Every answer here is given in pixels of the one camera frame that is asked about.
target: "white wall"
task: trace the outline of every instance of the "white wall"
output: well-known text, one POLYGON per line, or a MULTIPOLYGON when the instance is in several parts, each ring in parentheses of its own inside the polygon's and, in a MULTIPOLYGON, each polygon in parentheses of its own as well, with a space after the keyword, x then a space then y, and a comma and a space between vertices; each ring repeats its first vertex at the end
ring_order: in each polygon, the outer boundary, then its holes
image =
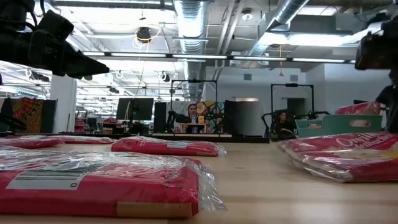
MULTIPOLYGON (((206 79, 211 79, 214 68, 206 68, 206 79)), ((385 70, 357 71, 353 65, 323 64, 308 73, 299 69, 285 68, 284 76, 279 76, 278 68, 268 69, 225 68, 218 80, 218 101, 235 98, 258 98, 263 111, 271 112, 271 83, 290 83, 290 75, 298 75, 299 84, 314 85, 315 110, 333 113, 337 108, 352 105, 353 100, 373 100, 389 85, 385 70), (252 81, 244 81, 243 74, 252 74, 252 81)), ((215 92, 206 87, 206 100, 214 100, 215 92)), ((274 110, 285 109, 286 98, 305 98, 306 110, 311 109, 310 88, 274 88, 274 110)))
POLYGON ((326 110, 326 91, 325 91, 325 65, 319 65, 307 72, 307 84, 314 85, 314 104, 315 111, 326 110))
POLYGON ((355 70, 353 65, 325 66, 326 109, 352 105, 353 100, 374 100, 381 90, 390 85, 387 70, 355 70))
MULTIPOLYGON (((214 70, 209 68, 206 70, 206 77, 211 78, 213 76, 214 70)), ((298 75, 298 83, 305 83, 305 73, 302 73, 298 68, 283 68, 282 73, 284 76, 279 76, 280 69, 275 68, 273 70, 269 70, 268 68, 251 68, 251 69, 242 69, 242 68, 231 68, 226 67, 223 69, 218 81, 222 85, 269 85, 271 83, 290 83, 290 75, 298 75), (251 74, 251 81, 244 81, 243 75, 251 74)))
MULTIPOLYGON (((287 100, 286 98, 305 98, 306 101, 310 101, 310 89, 309 88, 292 88, 285 86, 274 87, 274 111, 286 109, 287 100)), ((248 86, 248 85, 218 85, 218 101, 233 101, 234 98, 257 98, 262 105, 262 111, 256 113, 258 116, 258 122, 262 124, 261 115, 264 113, 271 112, 271 86, 248 86)), ((271 124, 271 117, 267 116, 266 121, 268 125, 271 124)), ((261 133, 264 133, 265 126, 262 126, 261 133)))

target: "fluorescent light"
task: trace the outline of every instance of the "fluorescent light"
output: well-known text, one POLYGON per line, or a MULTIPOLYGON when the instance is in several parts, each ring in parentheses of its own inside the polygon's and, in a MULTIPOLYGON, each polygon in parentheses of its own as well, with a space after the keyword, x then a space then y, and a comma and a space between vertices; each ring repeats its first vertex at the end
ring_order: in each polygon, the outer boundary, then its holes
POLYGON ((141 53, 111 53, 114 57, 166 57, 166 54, 141 54, 141 53))
POLYGON ((250 56, 234 56, 234 60, 256 60, 256 61, 276 61, 285 62, 287 58, 279 57, 250 57, 250 56))
POLYGON ((317 58, 293 58, 294 62, 319 62, 319 63, 344 63, 340 59, 317 59, 317 58))
POLYGON ((290 45, 338 47, 345 41, 345 37, 329 34, 294 34, 287 41, 290 45))
POLYGON ((371 23, 367 29, 357 32, 356 34, 347 36, 343 39, 343 44, 353 44, 357 41, 360 41, 364 36, 368 34, 368 32, 372 32, 372 34, 379 32, 381 30, 381 25, 383 22, 374 22, 371 23))
POLYGON ((174 54, 173 58, 200 58, 200 59, 226 59, 227 56, 222 55, 185 55, 185 54, 174 54))
POLYGON ((173 40, 194 40, 194 41, 202 41, 202 42, 208 42, 209 39, 207 38, 197 38, 197 37, 173 37, 173 40))
POLYGON ((265 32, 259 39, 260 45, 272 45, 272 44, 286 44, 287 38, 284 34, 274 34, 271 32, 265 32))
POLYGON ((105 56, 104 52, 83 52, 86 56, 105 56))

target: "computer monitor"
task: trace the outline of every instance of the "computer monitor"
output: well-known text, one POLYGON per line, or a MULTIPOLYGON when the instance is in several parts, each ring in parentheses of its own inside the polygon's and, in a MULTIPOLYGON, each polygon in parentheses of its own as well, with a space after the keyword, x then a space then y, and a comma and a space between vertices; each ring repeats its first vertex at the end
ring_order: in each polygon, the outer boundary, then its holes
POLYGON ((97 119, 96 118, 87 118, 87 124, 91 128, 97 127, 97 119))
POLYGON ((153 106, 153 98, 120 98, 116 119, 150 121, 153 106))

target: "plastic wrapping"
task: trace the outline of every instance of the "plastic wrapping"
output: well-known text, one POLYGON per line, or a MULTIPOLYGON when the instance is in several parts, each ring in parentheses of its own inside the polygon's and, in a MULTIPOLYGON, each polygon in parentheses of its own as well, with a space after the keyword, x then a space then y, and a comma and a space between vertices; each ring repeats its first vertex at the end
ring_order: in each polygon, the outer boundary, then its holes
POLYGON ((335 114, 379 115, 380 110, 380 103, 371 101, 338 108, 335 114))
POLYGON ((0 146, 15 146, 24 149, 38 149, 62 144, 60 139, 50 139, 46 136, 8 136, 0 138, 0 146))
POLYGON ((0 214, 188 218, 227 211, 198 160, 0 147, 0 214))
POLYGON ((293 139, 279 148, 313 175, 340 182, 398 180, 398 134, 361 133, 293 139))
POLYGON ((142 136, 119 139, 112 145, 112 151, 178 156, 218 156, 226 154, 223 146, 213 142, 167 141, 142 136))
POLYGON ((60 139, 65 144, 109 144, 115 142, 108 137, 88 137, 88 136, 48 136, 51 139, 60 139))

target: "doorway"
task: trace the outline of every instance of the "doorway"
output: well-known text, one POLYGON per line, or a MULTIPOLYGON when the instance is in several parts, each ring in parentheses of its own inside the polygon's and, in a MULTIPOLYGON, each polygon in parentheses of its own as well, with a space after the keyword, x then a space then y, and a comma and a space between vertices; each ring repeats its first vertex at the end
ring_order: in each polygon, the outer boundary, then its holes
POLYGON ((288 98, 287 110, 297 115, 307 114, 307 110, 305 107, 305 98, 288 98))

